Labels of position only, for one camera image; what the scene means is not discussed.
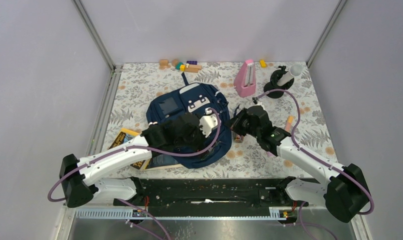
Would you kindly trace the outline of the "dark blue paperback book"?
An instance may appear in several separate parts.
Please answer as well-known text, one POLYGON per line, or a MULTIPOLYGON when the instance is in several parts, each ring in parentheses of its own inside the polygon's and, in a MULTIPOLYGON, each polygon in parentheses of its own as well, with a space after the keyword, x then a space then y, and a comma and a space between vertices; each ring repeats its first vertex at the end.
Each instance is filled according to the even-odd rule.
POLYGON ((161 154, 147 160, 144 164, 144 167, 142 168, 142 171, 145 172, 180 167, 183 167, 183 165, 176 161, 173 156, 161 154))

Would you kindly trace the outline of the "round tan wooden block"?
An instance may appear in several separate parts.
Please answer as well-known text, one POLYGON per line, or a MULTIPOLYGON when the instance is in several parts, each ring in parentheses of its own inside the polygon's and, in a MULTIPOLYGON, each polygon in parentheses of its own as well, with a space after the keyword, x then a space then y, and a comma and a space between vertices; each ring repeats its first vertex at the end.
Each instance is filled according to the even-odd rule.
POLYGON ((171 61, 171 65, 172 65, 173 67, 176 67, 179 62, 180 62, 180 61, 179 61, 177 58, 176 58, 176 59, 173 59, 173 60, 171 61))

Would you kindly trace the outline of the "tan wooden cube block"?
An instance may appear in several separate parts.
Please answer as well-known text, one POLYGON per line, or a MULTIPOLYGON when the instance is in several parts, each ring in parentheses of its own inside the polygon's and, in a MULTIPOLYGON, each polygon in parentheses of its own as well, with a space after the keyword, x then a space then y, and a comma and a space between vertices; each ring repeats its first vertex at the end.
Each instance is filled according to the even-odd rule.
POLYGON ((169 65, 169 60, 168 59, 160 59, 159 60, 159 65, 160 66, 168 66, 169 65))

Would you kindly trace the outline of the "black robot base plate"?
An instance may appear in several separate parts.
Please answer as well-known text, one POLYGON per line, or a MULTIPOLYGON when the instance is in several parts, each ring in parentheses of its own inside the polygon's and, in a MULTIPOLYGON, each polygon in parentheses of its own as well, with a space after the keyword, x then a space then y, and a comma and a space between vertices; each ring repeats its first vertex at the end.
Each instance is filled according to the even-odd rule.
POLYGON ((301 205, 282 188, 281 178, 203 178, 136 180, 136 196, 129 203, 153 211, 173 213, 247 213, 269 207, 291 211, 301 205))

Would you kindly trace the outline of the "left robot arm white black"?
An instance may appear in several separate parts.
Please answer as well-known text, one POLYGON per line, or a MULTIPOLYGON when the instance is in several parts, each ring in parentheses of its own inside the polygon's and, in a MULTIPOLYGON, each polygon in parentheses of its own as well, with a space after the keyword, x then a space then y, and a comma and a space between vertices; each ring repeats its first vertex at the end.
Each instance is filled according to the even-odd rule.
POLYGON ((61 186, 63 200, 69 208, 81 207, 94 199, 122 199, 134 206, 140 205, 145 193, 134 180, 109 178, 108 175, 149 160, 155 154, 198 156, 208 150, 204 144, 217 125, 213 114, 199 117, 185 113, 176 119, 154 122, 141 134, 105 152, 81 158, 74 154, 65 156, 55 185, 61 186))

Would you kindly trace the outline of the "black stand with white tube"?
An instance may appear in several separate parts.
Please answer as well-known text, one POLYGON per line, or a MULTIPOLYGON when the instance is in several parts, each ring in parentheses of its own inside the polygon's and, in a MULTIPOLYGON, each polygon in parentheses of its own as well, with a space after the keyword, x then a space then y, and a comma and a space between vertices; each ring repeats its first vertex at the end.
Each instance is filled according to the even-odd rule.
POLYGON ((287 68, 285 65, 278 66, 267 83, 263 87, 263 91, 266 93, 271 90, 288 90, 295 81, 295 78, 299 77, 303 72, 303 66, 301 64, 294 64, 287 68))

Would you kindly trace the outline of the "pink metronome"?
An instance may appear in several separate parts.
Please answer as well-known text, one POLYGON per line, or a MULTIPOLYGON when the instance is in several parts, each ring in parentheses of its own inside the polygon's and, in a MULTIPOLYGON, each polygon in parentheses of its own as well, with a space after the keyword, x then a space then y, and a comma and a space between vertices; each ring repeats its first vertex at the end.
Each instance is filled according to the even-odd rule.
POLYGON ((241 98, 249 97, 256 92, 256 67, 252 59, 246 60, 238 71, 233 86, 241 98))

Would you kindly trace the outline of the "navy blue student backpack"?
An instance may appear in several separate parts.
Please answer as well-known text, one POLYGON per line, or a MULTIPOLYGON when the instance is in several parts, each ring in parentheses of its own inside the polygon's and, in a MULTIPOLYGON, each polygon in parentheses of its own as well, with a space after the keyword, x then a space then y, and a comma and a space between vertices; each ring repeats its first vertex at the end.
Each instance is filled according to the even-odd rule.
POLYGON ((142 131, 148 146, 158 149, 161 154, 171 155, 188 169, 208 166, 222 158, 232 146, 232 131, 225 124, 230 120, 228 101, 213 85, 184 82, 185 86, 163 94, 151 101, 146 112, 148 129, 142 131), (166 143, 161 123, 176 119, 185 113, 203 116, 216 115, 219 123, 196 152, 187 147, 164 151, 160 147, 166 143))

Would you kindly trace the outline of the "purple wooden block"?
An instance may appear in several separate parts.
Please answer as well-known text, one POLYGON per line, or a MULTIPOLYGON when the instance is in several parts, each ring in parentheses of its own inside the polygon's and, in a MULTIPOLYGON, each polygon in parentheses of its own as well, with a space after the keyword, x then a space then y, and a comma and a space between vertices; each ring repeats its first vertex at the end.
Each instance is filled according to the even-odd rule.
POLYGON ((197 65, 198 64, 198 62, 196 60, 188 60, 186 63, 189 64, 189 65, 197 65))

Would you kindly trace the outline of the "teal wooden block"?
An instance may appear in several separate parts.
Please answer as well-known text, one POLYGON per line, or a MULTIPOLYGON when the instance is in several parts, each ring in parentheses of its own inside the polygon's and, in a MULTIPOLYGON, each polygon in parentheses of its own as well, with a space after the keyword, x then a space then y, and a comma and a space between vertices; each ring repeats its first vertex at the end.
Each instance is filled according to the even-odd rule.
POLYGON ((181 65, 184 65, 184 64, 183 64, 182 62, 179 62, 179 63, 176 65, 175 68, 176 68, 177 70, 180 70, 180 66, 181 66, 181 65))

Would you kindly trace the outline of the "yellow black treehouse book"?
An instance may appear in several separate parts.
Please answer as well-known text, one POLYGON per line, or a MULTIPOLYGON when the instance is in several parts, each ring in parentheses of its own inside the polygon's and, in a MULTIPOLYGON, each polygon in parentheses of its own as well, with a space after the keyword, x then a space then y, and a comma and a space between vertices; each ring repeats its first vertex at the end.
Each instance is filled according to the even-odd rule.
MULTIPOLYGON (((119 145, 122 145, 126 142, 129 142, 130 140, 132 140, 133 138, 138 136, 140 133, 141 133, 141 131, 133 131, 133 130, 127 129, 127 128, 121 128, 119 133, 115 137, 114 141, 109 146, 108 150, 115 148, 119 145)), ((150 162, 150 160, 151 159, 149 158, 146 160, 138 161, 138 162, 132 163, 130 166, 136 170, 144 171, 146 169, 146 166, 150 162)))

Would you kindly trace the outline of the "long tan wooden block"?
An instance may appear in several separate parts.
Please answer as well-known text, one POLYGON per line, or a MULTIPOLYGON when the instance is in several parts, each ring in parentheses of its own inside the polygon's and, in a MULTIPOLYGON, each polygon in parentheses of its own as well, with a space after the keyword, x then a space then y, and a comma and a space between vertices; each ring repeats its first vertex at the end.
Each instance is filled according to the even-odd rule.
POLYGON ((203 67, 201 65, 188 64, 184 71, 188 73, 198 73, 203 67))

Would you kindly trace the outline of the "orange pink highlighter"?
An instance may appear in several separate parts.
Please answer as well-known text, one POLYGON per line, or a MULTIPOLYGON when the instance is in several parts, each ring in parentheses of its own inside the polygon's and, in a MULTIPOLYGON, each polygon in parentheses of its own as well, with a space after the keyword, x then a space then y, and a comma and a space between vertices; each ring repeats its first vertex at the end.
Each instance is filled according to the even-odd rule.
POLYGON ((285 126, 284 126, 284 130, 286 132, 289 132, 289 133, 291 132, 293 121, 294 121, 294 116, 289 115, 286 120, 285 126))

